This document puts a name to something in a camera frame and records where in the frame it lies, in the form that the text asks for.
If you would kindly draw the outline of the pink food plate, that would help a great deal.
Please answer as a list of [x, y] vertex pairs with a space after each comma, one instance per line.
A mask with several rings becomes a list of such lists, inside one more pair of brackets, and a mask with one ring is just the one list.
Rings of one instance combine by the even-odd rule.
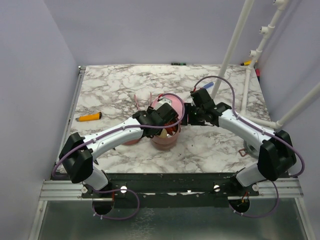
[[172, 94], [169, 94], [169, 95], [162, 95], [158, 98], [156, 98], [153, 102], [152, 102], [152, 105], [151, 107], [154, 108], [155, 107], [155, 104], [156, 104], [156, 101], [159, 100], [159, 99], [162, 99], [162, 98], [168, 98], [172, 101], [172, 104], [171, 104], [171, 107], [177, 112], [178, 114], [178, 119], [181, 118], [182, 116], [182, 113], [183, 113], [183, 102], [179, 100], [179, 98], [175, 95], [172, 95]]

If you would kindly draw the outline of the white steamed bun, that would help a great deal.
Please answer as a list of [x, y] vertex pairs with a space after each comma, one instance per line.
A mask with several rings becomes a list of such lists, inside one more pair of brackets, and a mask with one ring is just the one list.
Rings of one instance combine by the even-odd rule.
[[160, 138], [166, 139], [168, 137], [168, 132], [166, 129], [163, 129], [159, 135]]

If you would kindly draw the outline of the pink steel lunch pot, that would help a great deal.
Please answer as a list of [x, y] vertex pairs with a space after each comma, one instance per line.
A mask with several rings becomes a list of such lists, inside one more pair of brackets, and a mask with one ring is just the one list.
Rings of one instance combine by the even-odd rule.
[[159, 135], [155, 135], [151, 141], [158, 143], [158, 144], [162, 144], [162, 145], [166, 145], [166, 144], [173, 144], [177, 142], [177, 139], [180, 135], [181, 132], [181, 125], [177, 124], [178, 126], [178, 131], [174, 134], [174, 135], [169, 135], [167, 136], [167, 138], [160, 138]]

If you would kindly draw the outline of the dark red steel lunch pot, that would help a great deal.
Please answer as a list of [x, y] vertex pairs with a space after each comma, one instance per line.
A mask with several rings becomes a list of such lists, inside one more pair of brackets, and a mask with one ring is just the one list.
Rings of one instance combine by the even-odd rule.
[[152, 146], [159, 150], [159, 151], [169, 151], [171, 150], [175, 145], [176, 143], [171, 143], [171, 144], [159, 144], [159, 143], [156, 143], [156, 142], [151, 142]]

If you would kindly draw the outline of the pink food tongs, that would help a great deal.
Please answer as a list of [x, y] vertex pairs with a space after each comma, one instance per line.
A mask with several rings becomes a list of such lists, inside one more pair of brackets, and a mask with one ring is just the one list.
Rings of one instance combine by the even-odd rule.
[[[149, 104], [148, 104], [150, 107], [152, 106], [152, 103], [153, 103], [152, 97], [153, 97], [153, 95], [150, 92], [149, 93]], [[137, 98], [136, 94], [133, 95], [133, 100], [134, 100], [134, 103], [135, 103], [135, 106], [136, 106], [137, 110], [140, 111], [141, 109], [140, 109], [140, 105], [139, 105], [138, 98]]]

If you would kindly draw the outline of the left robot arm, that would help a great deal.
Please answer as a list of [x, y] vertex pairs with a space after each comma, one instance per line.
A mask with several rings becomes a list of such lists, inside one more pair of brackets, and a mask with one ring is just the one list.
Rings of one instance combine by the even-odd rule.
[[124, 143], [160, 135], [170, 122], [178, 124], [177, 117], [175, 109], [164, 103], [158, 109], [137, 111], [123, 123], [98, 133], [87, 136], [73, 133], [60, 152], [59, 164], [73, 184], [84, 182], [93, 187], [97, 196], [106, 197], [111, 186], [107, 175], [94, 166], [94, 160]]

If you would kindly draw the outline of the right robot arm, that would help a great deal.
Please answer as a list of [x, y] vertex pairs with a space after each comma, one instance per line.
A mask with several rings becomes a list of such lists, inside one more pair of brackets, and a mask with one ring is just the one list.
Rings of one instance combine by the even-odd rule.
[[258, 151], [258, 160], [237, 172], [229, 189], [240, 196], [256, 182], [275, 181], [296, 162], [290, 135], [285, 131], [274, 133], [242, 118], [231, 106], [221, 102], [216, 106], [185, 103], [183, 125], [204, 126], [209, 123], [232, 132]]

